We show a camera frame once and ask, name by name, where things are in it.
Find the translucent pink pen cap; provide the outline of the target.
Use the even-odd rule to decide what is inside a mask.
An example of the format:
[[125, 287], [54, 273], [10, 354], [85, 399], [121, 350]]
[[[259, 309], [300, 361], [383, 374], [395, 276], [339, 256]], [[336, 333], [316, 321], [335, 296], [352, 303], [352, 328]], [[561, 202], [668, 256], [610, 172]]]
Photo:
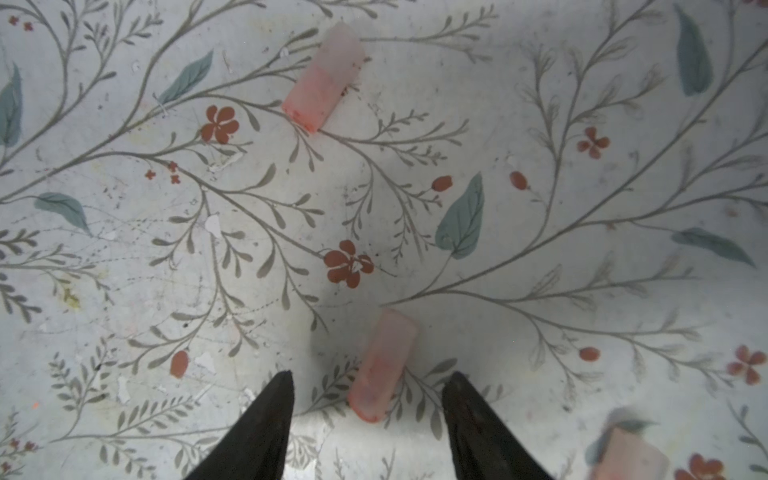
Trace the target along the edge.
[[323, 127], [358, 77], [365, 52], [362, 42], [343, 22], [334, 25], [304, 69], [281, 108], [290, 120], [309, 133]]

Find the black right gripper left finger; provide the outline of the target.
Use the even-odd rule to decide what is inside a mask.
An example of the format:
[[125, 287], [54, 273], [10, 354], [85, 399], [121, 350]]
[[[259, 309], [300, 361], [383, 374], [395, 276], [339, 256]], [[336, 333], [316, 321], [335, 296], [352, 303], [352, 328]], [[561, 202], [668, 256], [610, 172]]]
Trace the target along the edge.
[[294, 402], [292, 373], [280, 371], [187, 477], [193, 480], [282, 479]]

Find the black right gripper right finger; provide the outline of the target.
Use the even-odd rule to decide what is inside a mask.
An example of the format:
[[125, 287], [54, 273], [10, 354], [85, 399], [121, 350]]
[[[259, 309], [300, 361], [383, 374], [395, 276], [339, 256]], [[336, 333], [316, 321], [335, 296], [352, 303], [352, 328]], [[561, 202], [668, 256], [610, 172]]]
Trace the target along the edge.
[[457, 479], [552, 479], [464, 374], [450, 376], [442, 406]]

